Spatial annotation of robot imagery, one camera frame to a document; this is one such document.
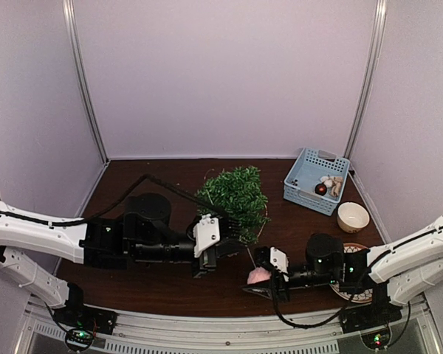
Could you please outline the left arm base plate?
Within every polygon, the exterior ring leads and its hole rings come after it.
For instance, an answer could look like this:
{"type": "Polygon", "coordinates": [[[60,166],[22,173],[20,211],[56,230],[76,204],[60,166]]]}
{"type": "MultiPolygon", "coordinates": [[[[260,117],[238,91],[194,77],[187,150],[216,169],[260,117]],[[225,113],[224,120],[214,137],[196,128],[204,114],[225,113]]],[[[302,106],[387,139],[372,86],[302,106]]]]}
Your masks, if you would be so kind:
{"type": "Polygon", "coordinates": [[[86,305],[56,308],[53,315],[60,324],[106,335],[113,334],[117,321],[116,312],[86,305]]]}

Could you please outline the small green christmas tree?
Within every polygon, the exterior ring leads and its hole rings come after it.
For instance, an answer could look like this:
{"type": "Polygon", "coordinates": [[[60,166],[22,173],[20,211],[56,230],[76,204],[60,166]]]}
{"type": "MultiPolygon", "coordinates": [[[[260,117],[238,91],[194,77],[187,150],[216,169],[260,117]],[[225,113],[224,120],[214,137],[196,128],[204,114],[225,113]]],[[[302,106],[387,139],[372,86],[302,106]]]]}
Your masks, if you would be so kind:
{"type": "Polygon", "coordinates": [[[208,178],[196,197],[225,210],[241,225],[239,240],[247,245],[258,242],[270,222],[268,197],[261,191],[260,170],[254,166],[223,170],[208,178]]]}

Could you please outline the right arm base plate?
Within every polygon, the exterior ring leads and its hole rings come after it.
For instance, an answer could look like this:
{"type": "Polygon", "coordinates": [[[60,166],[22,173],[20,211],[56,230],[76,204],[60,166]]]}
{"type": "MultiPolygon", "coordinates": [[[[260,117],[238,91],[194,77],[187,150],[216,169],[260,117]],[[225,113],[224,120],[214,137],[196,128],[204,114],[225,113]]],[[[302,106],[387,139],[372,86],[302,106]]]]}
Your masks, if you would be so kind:
{"type": "Polygon", "coordinates": [[[340,325],[344,333],[369,330],[399,321],[401,318],[402,308],[389,303],[350,308],[339,315],[340,325]]]}

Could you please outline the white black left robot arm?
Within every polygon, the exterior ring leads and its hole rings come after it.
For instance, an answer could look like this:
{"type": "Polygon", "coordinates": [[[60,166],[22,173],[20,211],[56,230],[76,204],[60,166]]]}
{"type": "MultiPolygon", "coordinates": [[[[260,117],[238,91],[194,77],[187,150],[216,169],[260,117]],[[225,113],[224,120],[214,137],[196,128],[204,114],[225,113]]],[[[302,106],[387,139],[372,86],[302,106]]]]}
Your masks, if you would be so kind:
{"type": "Polygon", "coordinates": [[[208,210],[185,232],[177,232],[169,226],[170,201],[153,192],[128,198],[115,219],[57,218],[16,209],[0,199],[0,271],[50,308],[62,309],[75,327],[85,327],[92,313],[83,305],[82,289],[52,276],[24,250],[100,269],[125,270],[129,261],[189,264],[197,278],[244,248],[238,222],[214,206],[208,210]]]}

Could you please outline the pink pompom ornament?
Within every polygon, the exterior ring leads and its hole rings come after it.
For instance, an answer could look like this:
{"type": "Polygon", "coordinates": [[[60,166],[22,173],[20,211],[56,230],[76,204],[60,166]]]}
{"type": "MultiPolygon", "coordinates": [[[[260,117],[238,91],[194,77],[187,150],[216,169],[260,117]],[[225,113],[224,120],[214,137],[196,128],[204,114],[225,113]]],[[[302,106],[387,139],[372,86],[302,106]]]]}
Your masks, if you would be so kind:
{"type": "Polygon", "coordinates": [[[258,264],[258,261],[262,259],[263,253],[269,251],[269,248],[262,246],[254,249],[253,251],[250,249],[247,249],[247,251],[253,265],[253,270],[249,273],[247,278],[247,284],[253,285],[258,282],[269,280],[271,277],[271,272],[258,264]]]}

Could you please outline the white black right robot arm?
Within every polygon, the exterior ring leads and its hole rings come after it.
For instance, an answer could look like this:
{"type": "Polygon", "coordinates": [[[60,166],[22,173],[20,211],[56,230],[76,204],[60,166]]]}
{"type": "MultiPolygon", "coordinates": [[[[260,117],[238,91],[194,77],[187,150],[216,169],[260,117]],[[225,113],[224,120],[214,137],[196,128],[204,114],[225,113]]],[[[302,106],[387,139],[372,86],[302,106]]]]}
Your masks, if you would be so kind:
{"type": "Polygon", "coordinates": [[[347,252],[341,239],[313,234],[305,249],[305,263],[293,265],[275,247],[255,250],[256,269],[243,287],[249,294],[277,301],[290,291],[337,285],[349,295],[371,291],[364,309],[369,325],[380,325],[416,295],[443,281],[443,215],[432,224],[400,240],[347,252]]]}

